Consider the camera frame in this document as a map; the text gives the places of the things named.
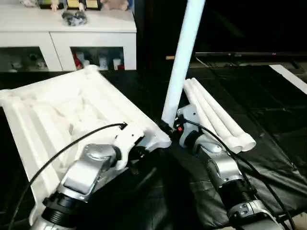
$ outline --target black cable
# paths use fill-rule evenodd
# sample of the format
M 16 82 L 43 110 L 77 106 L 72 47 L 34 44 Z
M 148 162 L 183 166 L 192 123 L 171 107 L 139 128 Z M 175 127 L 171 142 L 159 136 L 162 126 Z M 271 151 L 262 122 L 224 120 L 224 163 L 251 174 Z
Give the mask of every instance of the black cable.
M 88 134 L 85 134 L 84 136 L 74 140 L 72 143 L 70 143 L 69 145 L 67 145 L 66 147 L 64 147 L 62 150 L 60 150 L 57 154 L 55 154 L 53 157 L 50 158 L 50 160 L 48 160 L 44 165 L 43 167 L 41 167 L 36 173 L 35 175 L 32 177 L 32 179 L 29 181 L 29 183 L 27 184 L 26 188 L 24 189 L 22 195 L 20 196 L 20 199 L 17 203 L 17 206 L 16 206 L 16 209 L 14 211 L 14 214 L 11 218 L 11 221 L 10 221 L 10 224 L 9 224 L 9 227 L 8 227 L 8 230 L 11 230 L 12 227 L 13 227 L 13 224 L 14 224 L 14 221 L 15 221 L 15 218 L 16 218 L 16 215 L 18 213 L 18 210 L 19 210 L 19 207 L 24 199 L 24 196 L 26 194 L 26 192 L 28 191 L 28 189 L 31 187 L 31 185 L 33 184 L 33 182 L 35 181 L 35 179 L 40 175 L 40 173 L 48 166 L 50 165 L 61 153 L 63 153 L 64 151 L 66 151 L 67 149 L 69 149 L 71 146 L 77 144 L 79 141 L 83 140 L 84 138 L 100 131 L 100 130 L 103 130 L 103 129 L 106 129 L 106 128 L 110 128 L 110 127 L 116 127 L 116 126 L 119 126 L 121 128 L 124 128 L 127 124 L 124 124 L 124 123 L 116 123 L 116 124 L 111 124 L 111 125 L 107 125 L 107 126 L 103 126 L 103 127 L 100 127 L 98 129 L 95 129 L 91 132 L 89 132 Z
M 261 200 L 261 202 L 263 203 L 263 205 L 264 205 L 264 206 L 266 207 L 266 209 L 272 214 L 272 216 L 275 217 L 275 219 L 276 219 L 276 221 L 277 221 L 278 223 L 281 223 L 282 225 L 285 225 L 285 223 L 284 223 L 283 221 L 279 221 L 279 220 L 280 220 L 279 215 L 277 215 L 277 214 L 273 211 L 273 209 L 268 205 L 268 203 L 266 203 L 266 202 L 261 198 L 261 196 L 259 196 L 258 193 L 255 194 L 255 197 L 256 197 L 258 200 Z
M 285 222 L 281 222 L 281 225 L 283 226 L 284 230 L 290 230 L 288 225 L 286 225 Z
M 207 63 L 209 64 L 211 68 L 214 68 L 213 65 L 209 61 L 207 61 Z
M 227 146 L 226 144 L 217 136 L 215 135 L 213 132 L 211 132 L 210 130 L 208 130 L 207 128 L 205 128 L 204 126 L 196 123 L 196 122 L 193 122 L 193 121 L 189 121 L 189 120 L 186 120 L 184 119 L 185 122 L 187 123 L 190 123 L 190 124 L 193 124 L 195 126 L 198 126 L 200 127 L 201 129 L 205 130 L 206 132 L 208 132 L 209 134 L 211 134 L 214 138 L 216 138 L 223 146 L 224 148 L 227 150 L 227 152 L 229 152 L 230 156 L 234 158 L 237 158 L 239 160 L 241 160 L 242 162 L 244 162 L 247 166 L 249 166 L 252 171 L 254 171 L 258 177 L 260 178 L 260 180 L 264 183 L 264 185 L 268 188 L 269 192 L 273 195 L 273 197 L 275 198 L 275 200 L 277 201 L 277 203 L 280 205 L 280 207 L 282 208 L 283 212 L 286 214 L 288 220 L 289 220 L 289 223 L 291 225 L 291 228 L 292 230 L 295 230 L 295 224 L 293 222 L 293 219 L 290 215 L 290 213 L 288 212 L 288 210 L 285 208 L 283 202 L 281 201 L 281 199 L 278 197 L 278 195 L 274 192 L 274 190 L 271 188 L 271 186 L 266 182 L 266 179 L 264 178 L 264 176 L 262 176 L 258 170 L 251 164 L 249 163 L 247 160 L 245 160 L 244 158 L 242 158 L 241 156 L 235 154 L 234 152 L 232 152 Z

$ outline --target black cylindrical joint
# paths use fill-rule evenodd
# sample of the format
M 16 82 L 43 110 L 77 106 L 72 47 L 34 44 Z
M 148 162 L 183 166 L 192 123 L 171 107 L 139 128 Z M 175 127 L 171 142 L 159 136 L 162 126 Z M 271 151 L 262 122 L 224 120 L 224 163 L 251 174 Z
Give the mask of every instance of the black cylindrical joint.
M 57 211 L 55 209 L 50 209 L 48 207 L 44 210 L 42 218 L 62 227 L 66 228 L 76 227 L 77 220 L 74 215 L 62 213 L 60 211 Z
M 195 142 L 197 140 L 197 138 L 199 138 L 202 135 L 202 133 L 197 132 L 197 131 L 192 131 L 189 133 L 189 135 L 187 136 L 187 138 L 184 141 L 184 144 L 189 148 L 189 149 L 193 149 Z
M 237 204 L 255 200 L 255 191 L 249 188 L 243 180 L 233 180 L 225 183 L 218 193 L 226 210 Z
M 178 131 L 176 128 L 170 127 L 169 124 L 163 120 L 157 121 L 156 123 L 158 124 L 159 128 L 171 138 L 172 141 L 179 141 L 182 132 Z
M 42 218 L 66 228 L 74 228 L 78 210 L 84 202 L 61 193 L 55 193 L 43 202 L 46 206 Z

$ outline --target shelf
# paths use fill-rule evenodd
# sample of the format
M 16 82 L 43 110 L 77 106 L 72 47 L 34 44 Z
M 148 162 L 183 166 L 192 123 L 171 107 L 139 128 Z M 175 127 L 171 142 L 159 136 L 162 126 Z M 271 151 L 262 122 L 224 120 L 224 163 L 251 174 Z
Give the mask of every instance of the shelf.
M 86 11 L 88 23 L 68 26 L 63 10 L 52 12 L 23 5 L 0 5 L 0 32 L 104 32 L 136 33 L 131 11 Z

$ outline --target small bottle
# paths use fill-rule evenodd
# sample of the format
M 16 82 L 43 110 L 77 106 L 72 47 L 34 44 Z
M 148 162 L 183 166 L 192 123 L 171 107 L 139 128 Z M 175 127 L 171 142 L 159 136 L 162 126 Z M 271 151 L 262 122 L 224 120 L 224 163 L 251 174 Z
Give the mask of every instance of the small bottle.
M 107 66 L 107 60 L 106 57 L 100 57 L 99 58 L 99 67 L 100 70 L 108 70 L 108 66 Z
M 114 65 L 114 70 L 118 70 L 118 66 L 121 65 L 121 60 L 120 60 L 120 58 L 115 58 L 115 59 L 113 59 L 113 65 Z
M 90 61 L 89 60 L 84 60 L 84 62 L 82 64 L 83 64 L 83 67 L 89 66 L 90 65 Z
M 76 52 L 76 57 L 77 57 L 81 62 L 84 62 L 84 61 L 85 61 L 84 53 L 83 53 L 83 52 Z

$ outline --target white pipe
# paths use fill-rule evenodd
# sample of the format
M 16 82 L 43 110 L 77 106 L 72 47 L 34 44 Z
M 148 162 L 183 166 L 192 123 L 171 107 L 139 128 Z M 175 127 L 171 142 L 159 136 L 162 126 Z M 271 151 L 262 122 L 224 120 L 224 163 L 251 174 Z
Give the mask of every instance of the white pipe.
M 187 98 L 188 98 L 189 102 L 196 106 L 196 111 L 197 111 L 197 114 L 198 114 L 199 119 L 200 119 L 200 124 L 202 126 L 206 127 L 207 129 L 209 129 L 214 134 L 217 135 L 217 133 L 215 132 L 214 128 L 212 127 L 209 119 L 207 118 L 206 114 L 202 110 L 201 105 L 198 103 L 197 98 L 194 95 L 194 93 L 193 93 L 193 91 L 191 89 L 191 86 L 189 85 L 188 81 L 184 82 L 183 89 L 184 89 L 184 92 L 187 95 Z
M 215 111 L 211 108 L 211 106 L 208 104 L 208 102 L 204 99 L 202 96 L 200 90 L 195 86 L 193 81 L 190 79 L 186 80 L 189 81 L 189 84 L 199 102 L 201 105 L 202 110 L 207 115 L 207 118 L 209 119 L 210 123 L 212 124 L 214 130 L 216 131 L 217 135 L 219 135 L 224 143 L 227 145 L 227 147 L 233 151 L 234 153 L 239 153 L 242 151 L 241 142 L 238 138 L 232 136 L 232 134 L 229 132 L 227 127 L 224 125 L 224 123 L 221 121 L 221 119 L 216 115 Z
M 232 119 L 232 117 L 220 106 L 220 104 L 203 88 L 203 86 L 195 79 L 192 79 L 194 85 L 200 90 L 203 97 L 206 99 L 211 108 L 220 117 L 222 122 L 228 130 L 235 137 L 239 138 L 243 147 L 242 151 L 249 151 L 256 145 L 256 141 L 250 134 L 243 131 L 243 129 Z
M 187 3 L 162 113 L 162 120 L 170 127 L 174 125 L 205 2 L 206 0 L 188 0 Z

